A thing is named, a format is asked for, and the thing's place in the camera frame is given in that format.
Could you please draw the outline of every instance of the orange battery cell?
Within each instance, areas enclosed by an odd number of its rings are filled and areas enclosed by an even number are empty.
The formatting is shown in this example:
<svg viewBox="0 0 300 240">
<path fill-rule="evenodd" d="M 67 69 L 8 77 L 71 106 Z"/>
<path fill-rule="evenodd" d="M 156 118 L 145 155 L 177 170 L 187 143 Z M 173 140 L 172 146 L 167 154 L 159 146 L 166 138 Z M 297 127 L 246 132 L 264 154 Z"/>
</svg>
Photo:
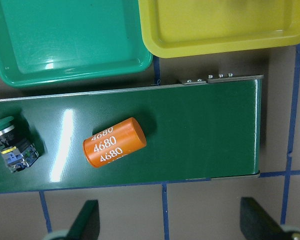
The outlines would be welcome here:
<svg viewBox="0 0 300 240">
<path fill-rule="evenodd" d="M 144 148 L 147 140 L 139 123 L 130 117 L 83 141 L 83 152 L 95 168 Z"/>
</svg>

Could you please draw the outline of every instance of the green tray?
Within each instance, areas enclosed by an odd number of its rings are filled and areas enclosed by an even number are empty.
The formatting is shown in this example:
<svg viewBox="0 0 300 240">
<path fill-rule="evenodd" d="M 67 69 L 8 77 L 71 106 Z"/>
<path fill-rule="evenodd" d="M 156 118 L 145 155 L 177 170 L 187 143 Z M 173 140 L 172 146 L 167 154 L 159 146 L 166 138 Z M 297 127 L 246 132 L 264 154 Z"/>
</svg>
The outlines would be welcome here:
<svg viewBox="0 0 300 240">
<path fill-rule="evenodd" d="M 135 73 L 151 61 L 138 0 L 0 0 L 0 77 L 12 87 Z"/>
<path fill-rule="evenodd" d="M 27 121 L 43 153 L 17 173 L 0 156 L 0 192 L 255 175 L 261 78 L 0 100 L 0 118 Z M 129 117 L 147 146 L 92 167 L 84 139 Z"/>
</svg>

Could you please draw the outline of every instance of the yellow tray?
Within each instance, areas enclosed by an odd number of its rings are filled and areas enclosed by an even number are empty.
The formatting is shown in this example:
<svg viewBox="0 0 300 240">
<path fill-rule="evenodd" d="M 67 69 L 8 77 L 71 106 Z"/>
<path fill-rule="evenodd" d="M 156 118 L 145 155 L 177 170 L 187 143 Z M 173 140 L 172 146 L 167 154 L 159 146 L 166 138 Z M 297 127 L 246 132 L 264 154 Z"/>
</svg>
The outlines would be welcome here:
<svg viewBox="0 0 300 240">
<path fill-rule="evenodd" d="M 139 0 L 142 38 L 162 58 L 300 43 L 300 0 Z"/>
</svg>

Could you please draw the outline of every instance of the plastic tray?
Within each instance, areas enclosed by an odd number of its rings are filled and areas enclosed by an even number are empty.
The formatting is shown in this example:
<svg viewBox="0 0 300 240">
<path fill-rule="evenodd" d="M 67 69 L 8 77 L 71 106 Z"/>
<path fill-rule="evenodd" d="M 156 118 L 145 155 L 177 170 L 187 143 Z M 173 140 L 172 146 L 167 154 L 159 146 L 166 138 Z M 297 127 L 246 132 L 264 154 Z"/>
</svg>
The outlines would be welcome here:
<svg viewBox="0 0 300 240">
<path fill-rule="evenodd" d="M 300 0 L 139 0 L 144 44 L 162 58 L 300 43 Z"/>
<path fill-rule="evenodd" d="M 137 0 L 0 0 L 0 76 L 28 87 L 140 72 Z"/>
</svg>

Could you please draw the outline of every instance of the floor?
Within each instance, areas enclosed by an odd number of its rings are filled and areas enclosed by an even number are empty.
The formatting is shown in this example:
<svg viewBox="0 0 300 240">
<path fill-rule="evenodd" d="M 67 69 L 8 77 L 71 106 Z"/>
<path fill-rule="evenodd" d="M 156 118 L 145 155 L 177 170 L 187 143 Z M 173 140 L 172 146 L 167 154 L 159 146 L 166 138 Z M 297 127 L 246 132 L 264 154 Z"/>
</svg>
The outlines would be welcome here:
<svg viewBox="0 0 300 240">
<path fill-rule="evenodd" d="M 162 85 L 208 74 L 264 74 L 260 177 L 0 194 L 0 240 L 40 240 L 68 229 L 86 200 L 98 199 L 100 240 L 239 239 L 242 196 L 254 197 L 281 224 L 300 228 L 300 44 L 154 58 L 146 71 L 15 89 L 0 99 Z"/>
</svg>

